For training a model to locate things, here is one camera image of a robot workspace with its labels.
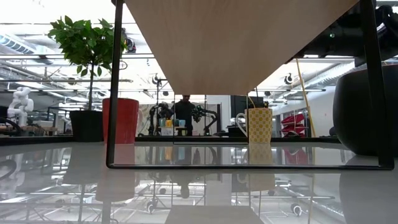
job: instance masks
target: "red planter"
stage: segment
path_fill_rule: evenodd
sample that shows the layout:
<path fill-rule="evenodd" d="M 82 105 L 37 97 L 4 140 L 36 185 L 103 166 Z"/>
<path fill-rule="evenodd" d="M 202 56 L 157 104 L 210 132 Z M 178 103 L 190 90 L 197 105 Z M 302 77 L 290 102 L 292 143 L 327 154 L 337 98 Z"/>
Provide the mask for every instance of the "red planter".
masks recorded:
<path fill-rule="evenodd" d="M 109 98 L 102 101 L 104 140 L 108 142 Z M 139 102 L 132 99 L 118 99 L 118 120 L 116 122 L 116 144 L 134 144 L 136 141 Z"/>

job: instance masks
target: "potted plant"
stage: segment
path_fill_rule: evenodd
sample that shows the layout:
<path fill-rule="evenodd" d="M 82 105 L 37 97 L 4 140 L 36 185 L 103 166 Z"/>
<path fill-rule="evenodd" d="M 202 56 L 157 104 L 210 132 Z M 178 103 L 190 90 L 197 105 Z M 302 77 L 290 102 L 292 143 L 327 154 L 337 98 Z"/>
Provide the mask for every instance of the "potted plant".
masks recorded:
<path fill-rule="evenodd" d="M 93 27 L 91 21 L 73 22 L 68 16 L 51 22 L 48 36 L 60 44 L 63 57 L 70 65 L 77 65 L 77 74 L 90 74 L 88 110 L 72 111 L 73 136 L 76 141 L 103 140 L 102 112 L 93 111 L 93 80 L 101 76 L 103 69 L 110 71 L 113 57 L 114 29 L 106 20 L 99 20 L 101 27 Z M 121 42 L 122 51 L 126 48 Z"/>

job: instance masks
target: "person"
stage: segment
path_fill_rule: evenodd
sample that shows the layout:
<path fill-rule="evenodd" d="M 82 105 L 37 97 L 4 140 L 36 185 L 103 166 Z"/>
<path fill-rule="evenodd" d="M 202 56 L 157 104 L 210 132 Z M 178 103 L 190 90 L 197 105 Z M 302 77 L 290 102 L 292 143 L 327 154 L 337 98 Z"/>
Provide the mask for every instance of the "person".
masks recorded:
<path fill-rule="evenodd" d="M 172 111 L 175 114 L 175 119 L 183 119 L 185 120 L 185 127 L 187 128 L 187 136 L 192 136 L 192 110 L 195 108 L 195 105 L 189 102 L 190 95 L 183 95 L 182 100 L 173 105 Z M 182 135 L 182 130 L 179 129 L 178 135 Z"/>

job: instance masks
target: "glossy white floor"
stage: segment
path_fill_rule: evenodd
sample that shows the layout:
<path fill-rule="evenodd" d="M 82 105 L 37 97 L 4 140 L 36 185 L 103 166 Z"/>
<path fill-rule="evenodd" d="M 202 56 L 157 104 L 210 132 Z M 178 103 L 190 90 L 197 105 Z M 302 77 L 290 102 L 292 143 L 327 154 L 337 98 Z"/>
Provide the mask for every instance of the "glossy white floor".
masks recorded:
<path fill-rule="evenodd" d="M 336 144 L 119 147 L 122 164 L 377 164 Z M 110 170 L 102 144 L 0 147 L 0 223 L 397 223 L 398 170 Z"/>

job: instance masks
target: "black planter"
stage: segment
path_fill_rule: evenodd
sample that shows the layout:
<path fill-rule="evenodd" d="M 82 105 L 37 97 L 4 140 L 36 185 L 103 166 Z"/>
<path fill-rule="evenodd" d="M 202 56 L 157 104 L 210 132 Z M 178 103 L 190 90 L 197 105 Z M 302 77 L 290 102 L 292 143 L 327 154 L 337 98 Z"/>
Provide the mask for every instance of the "black planter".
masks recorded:
<path fill-rule="evenodd" d="M 394 155 L 398 156 L 398 66 L 387 65 L 382 70 L 389 118 L 387 132 Z M 383 116 L 372 114 L 367 70 L 346 74 L 337 81 L 333 123 L 338 139 L 348 149 L 357 155 L 376 156 L 379 149 L 374 144 L 374 124 Z"/>
<path fill-rule="evenodd" d="M 77 142 L 103 141 L 101 111 L 71 111 L 73 137 Z"/>

